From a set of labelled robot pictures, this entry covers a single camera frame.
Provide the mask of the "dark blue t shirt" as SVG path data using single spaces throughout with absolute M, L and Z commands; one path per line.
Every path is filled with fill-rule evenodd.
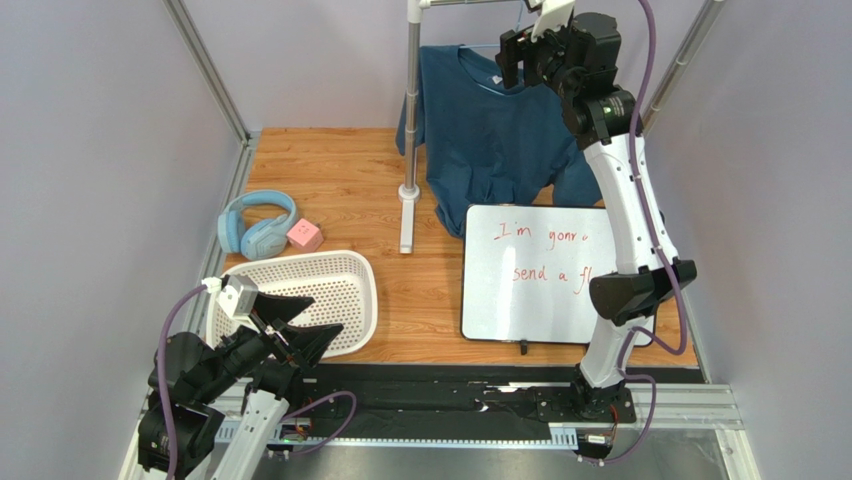
M 458 45 L 419 55 L 415 143 L 427 153 L 435 214 L 461 238 L 472 204 L 530 205 L 552 187 L 557 206 L 593 206 L 602 194 L 558 97 L 544 85 L 507 89 L 492 60 Z

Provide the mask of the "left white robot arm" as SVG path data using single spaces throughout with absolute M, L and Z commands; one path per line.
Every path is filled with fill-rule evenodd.
M 304 411 L 304 375 L 344 330 L 340 323 L 292 325 L 314 304 L 311 297 L 224 297 L 236 304 L 237 315 L 249 319 L 248 326 L 238 327 L 216 347 L 191 332 L 159 341 L 148 380 L 148 410 L 138 426 L 138 463 L 146 473 L 186 479 L 196 471 L 212 452 L 225 418 L 213 403 L 243 378 L 250 380 L 242 406 L 249 425 L 243 438 L 231 443 L 240 455 L 229 466 L 246 467 L 288 413 Z

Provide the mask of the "light blue wire hanger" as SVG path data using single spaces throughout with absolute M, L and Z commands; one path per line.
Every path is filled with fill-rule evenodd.
M 524 17 L 529 13 L 529 4 L 525 0 L 519 1 L 519 9 L 518 15 L 512 30 L 514 32 L 518 32 L 521 30 L 521 24 Z M 479 50 L 479 49 L 498 49 L 500 47 L 499 43 L 491 43 L 491 44 L 462 44 L 459 46 L 460 50 Z

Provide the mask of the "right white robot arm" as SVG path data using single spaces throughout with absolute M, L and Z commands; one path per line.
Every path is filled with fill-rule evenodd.
M 573 380 L 572 408 L 584 419 L 611 412 L 626 395 L 625 363 L 662 303 L 680 298 L 697 277 L 673 245 L 644 157 L 641 95 L 619 86 L 621 35 L 614 17 L 576 13 L 571 1 L 537 1 L 535 23 L 509 30 L 495 57 L 506 87 L 544 85 L 559 99 L 597 181 L 615 244 L 616 270 L 594 277 L 598 319 Z

